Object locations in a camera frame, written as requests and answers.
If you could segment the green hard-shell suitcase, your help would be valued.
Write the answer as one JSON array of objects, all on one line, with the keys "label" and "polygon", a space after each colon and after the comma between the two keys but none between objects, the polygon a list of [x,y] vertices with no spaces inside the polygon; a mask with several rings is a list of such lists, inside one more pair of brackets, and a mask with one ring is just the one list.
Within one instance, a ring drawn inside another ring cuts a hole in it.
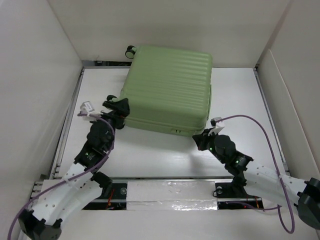
[{"label": "green hard-shell suitcase", "polygon": [[212,100],[213,57],[210,53],[129,45],[131,59],[119,97],[109,95],[103,105],[118,109],[123,126],[153,132],[192,136],[204,130]]}]

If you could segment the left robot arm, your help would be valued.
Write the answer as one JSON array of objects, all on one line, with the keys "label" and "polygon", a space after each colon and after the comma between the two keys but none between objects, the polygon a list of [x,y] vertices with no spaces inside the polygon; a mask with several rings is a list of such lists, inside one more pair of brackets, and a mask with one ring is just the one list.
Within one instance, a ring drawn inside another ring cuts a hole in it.
[{"label": "left robot arm", "polygon": [[100,168],[114,149],[116,130],[124,128],[130,107],[127,98],[113,95],[102,105],[110,111],[95,111],[90,101],[82,103],[78,116],[91,123],[82,149],[61,180],[40,193],[43,199],[18,214],[20,229],[31,240],[57,240],[72,214],[111,194],[112,180]]}]

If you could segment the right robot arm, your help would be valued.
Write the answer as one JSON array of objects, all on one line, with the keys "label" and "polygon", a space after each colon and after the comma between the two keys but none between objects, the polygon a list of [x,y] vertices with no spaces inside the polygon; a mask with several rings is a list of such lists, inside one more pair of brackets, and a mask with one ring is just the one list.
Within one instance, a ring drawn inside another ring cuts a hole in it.
[{"label": "right robot arm", "polygon": [[275,169],[258,164],[236,149],[230,137],[205,129],[192,136],[200,151],[209,151],[233,175],[231,191],[237,197],[246,193],[291,208],[308,226],[320,228],[320,181],[278,174]]}]

